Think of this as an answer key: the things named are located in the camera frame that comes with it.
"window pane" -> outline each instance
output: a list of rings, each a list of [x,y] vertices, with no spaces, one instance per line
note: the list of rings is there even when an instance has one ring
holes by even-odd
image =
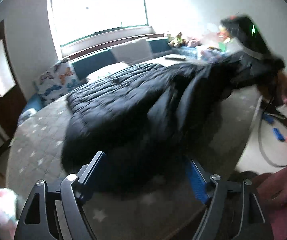
[[[3,97],[15,85],[5,54],[3,40],[0,40],[0,96]]]
[[[147,24],[143,0],[52,0],[60,44],[118,27]]]

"metal bolt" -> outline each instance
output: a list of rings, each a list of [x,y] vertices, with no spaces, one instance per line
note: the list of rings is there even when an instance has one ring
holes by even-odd
[[[69,180],[69,181],[73,181],[73,180],[75,180],[77,178],[77,175],[76,174],[70,174],[70,175],[68,175],[68,177],[67,177],[67,179]]]
[[[37,181],[36,185],[37,186],[42,186],[44,183],[45,183],[45,181],[41,179],[41,180]]]
[[[249,180],[249,179],[245,179],[245,184],[248,185],[248,186],[251,186],[251,185],[252,185],[252,182],[251,182],[251,180]]]
[[[218,174],[213,174],[211,176],[211,178],[214,179],[214,180],[220,180],[221,179],[220,175],[218,175]]]

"gray tablecloth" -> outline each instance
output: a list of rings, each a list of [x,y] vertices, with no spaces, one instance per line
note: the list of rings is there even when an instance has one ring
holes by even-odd
[[[206,120],[198,147],[190,155],[210,172],[228,177],[247,143],[259,95],[238,90],[217,104]],[[65,97],[51,103],[18,127],[10,150],[7,187],[27,198],[34,183],[66,174],[60,154],[71,113]],[[202,209],[181,171],[156,176],[137,196],[95,193],[83,207],[98,240],[169,239]],[[70,239],[62,206],[57,205],[64,239]]]

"black puffer jacket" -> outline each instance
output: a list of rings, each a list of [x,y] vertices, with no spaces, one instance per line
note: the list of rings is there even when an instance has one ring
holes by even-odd
[[[189,130],[200,130],[231,75],[224,64],[141,64],[77,88],[67,97],[73,117],[64,169],[77,172],[103,151],[104,190],[144,183],[178,152]]]

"door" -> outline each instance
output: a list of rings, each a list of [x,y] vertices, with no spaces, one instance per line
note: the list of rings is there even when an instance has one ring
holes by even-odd
[[[5,42],[4,22],[0,23],[0,125],[12,138],[26,100],[13,73]]]

